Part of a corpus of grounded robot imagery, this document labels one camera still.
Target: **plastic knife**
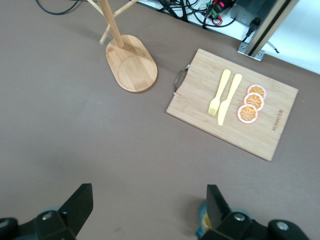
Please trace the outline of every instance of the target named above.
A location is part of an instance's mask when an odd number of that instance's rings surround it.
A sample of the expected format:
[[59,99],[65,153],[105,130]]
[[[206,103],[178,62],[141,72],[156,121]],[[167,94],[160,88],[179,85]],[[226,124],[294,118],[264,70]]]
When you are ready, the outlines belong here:
[[236,75],[234,75],[233,80],[232,80],[232,84],[230,87],[230,91],[228,93],[228,97],[226,98],[226,100],[224,100],[221,104],[220,104],[220,108],[219,108],[219,112],[218,112],[218,124],[220,126],[222,126],[224,124],[224,120],[226,117],[226,113],[227,110],[229,108],[229,105],[231,103],[231,99],[233,98],[240,82],[242,79],[242,75],[237,73]]

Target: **wooden stand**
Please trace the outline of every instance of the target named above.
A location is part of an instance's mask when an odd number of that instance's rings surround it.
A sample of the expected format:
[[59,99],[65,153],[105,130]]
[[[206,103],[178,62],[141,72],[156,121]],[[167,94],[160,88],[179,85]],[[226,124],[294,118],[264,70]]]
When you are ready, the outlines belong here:
[[105,57],[118,84],[132,93],[140,93],[149,89],[157,79],[157,65],[138,38],[131,35],[120,35],[115,21],[116,16],[138,0],[128,2],[114,13],[108,0],[98,0],[101,8],[94,1],[87,1],[103,14],[108,23],[100,44],[104,44],[109,32],[112,32],[113,40],[106,47]]

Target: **wire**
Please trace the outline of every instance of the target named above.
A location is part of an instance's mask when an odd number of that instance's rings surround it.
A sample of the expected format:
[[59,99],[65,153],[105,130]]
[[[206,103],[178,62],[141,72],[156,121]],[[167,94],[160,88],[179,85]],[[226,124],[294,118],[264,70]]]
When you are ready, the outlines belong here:
[[186,12],[186,7],[185,7],[185,3],[184,3],[184,0],[181,0],[181,8],[182,8],[182,20],[184,22],[189,22],[188,21],[188,15],[187,15],[187,12]]
[[261,18],[259,17],[256,17],[255,19],[253,19],[250,24],[249,24],[249,29],[248,29],[248,32],[246,33],[244,39],[242,40],[242,42],[244,43],[248,37],[250,37],[250,35],[255,31],[257,30],[257,28],[259,27],[261,23]]
[[199,0],[196,0],[194,3],[191,3],[191,4],[190,4],[190,2],[189,2],[189,5],[190,5],[190,6],[193,6],[193,5],[196,5],[198,2],[199,2]]
[[[186,5],[191,10],[191,12],[188,13],[188,15],[192,15],[193,14],[194,17],[199,21],[199,23],[202,24],[202,27],[224,28],[224,27],[227,27],[227,26],[233,24],[236,21],[236,19],[234,18],[231,22],[229,22],[229,23],[227,23],[225,25],[210,25],[210,24],[206,23],[207,17],[206,17],[206,13],[205,12],[207,12],[208,9],[207,8],[200,9],[204,4],[202,4],[198,9],[194,9],[192,7],[192,4],[190,3],[190,1],[186,0]],[[204,15],[204,20],[203,21],[199,19],[199,17],[197,16],[197,13],[201,13],[202,15]]]
[[170,7],[170,4],[168,4],[165,0],[158,0],[158,1],[161,3],[161,5],[164,7],[164,9],[167,10],[171,14],[171,16],[173,16],[176,19],[179,19],[178,15]]
[[207,21],[207,18],[211,15],[211,10],[214,8],[214,3],[213,3],[213,0],[210,1],[208,7],[206,8],[206,11],[205,11],[205,15],[204,15],[204,18],[203,18],[203,22],[202,22],[202,28],[203,29],[207,29],[207,24],[206,24],[206,21]]
[[[180,6],[172,6],[171,7],[172,9],[179,9],[180,8]],[[167,10],[165,7],[163,7],[163,8],[161,8],[161,9],[158,9],[157,11],[158,12],[163,12],[163,11],[165,11],[165,10]]]
[[63,14],[66,14],[66,13],[68,13],[70,10],[72,10],[76,5],[77,5],[77,3],[79,2],[79,0],[75,0],[75,3],[71,6],[71,7],[69,7],[67,10],[65,10],[65,11],[60,11],[60,12],[53,12],[53,11],[49,11],[49,10],[47,10],[47,9],[45,9],[41,4],[40,4],[40,2],[39,2],[39,0],[35,0],[35,2],[39,5],[39,7],[43,10],[43,11],[45,11],[47,14],[51,14],[51,15],[63,15]]
[[215,26],[220,26],[222,24],[223,20],[222,20],[221,16],[218,15],[216,18],[212,18],[211,22]]
[[277,54],[279,54],[280,52],[278,51],[278,49],[269,41],[266,42],[273,50],[276,51]]

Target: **metal handle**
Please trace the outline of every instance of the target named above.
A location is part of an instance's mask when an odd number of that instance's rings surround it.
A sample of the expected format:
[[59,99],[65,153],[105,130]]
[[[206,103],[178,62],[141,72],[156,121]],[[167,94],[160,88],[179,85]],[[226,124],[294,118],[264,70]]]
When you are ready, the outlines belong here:
[[179,88],[180,85],[183,83],[183,80],[179,82],[179,79],[180,79],[182,73],[183,73],[184,71],[187,71],[187,70],[189,69],[189,67],[190,67],[190,64],[188,64],[187,66],[185,66],[185,68],[182,69],[182,70],[179,72],[178,76],[176,77],[176,79],[175,79],[175,81],[174,81],[174,92],[173,92],[173,95],[176,95],[176,94],[177,94],[178,88]]

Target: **orange slice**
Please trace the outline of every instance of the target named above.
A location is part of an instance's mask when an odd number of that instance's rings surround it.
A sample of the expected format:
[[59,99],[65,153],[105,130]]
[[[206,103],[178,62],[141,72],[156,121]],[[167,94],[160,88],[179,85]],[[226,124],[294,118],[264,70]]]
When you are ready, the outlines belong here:
[[264,98],[255,92],[249,93],[244,97],[244,104],[253,105],[258,111],[260,111],[265,104]]
[[251,104],[244,104],[239,107],[237,116],[245,124],[251,124],[258,118],[258,110]]
[[250,93],[260,94],[263,97],[263,99],[266,99],[266,96],[267,96],[266,89],[259,84],[253,84],[249,86],[246,91],[246,94],[250,94]]

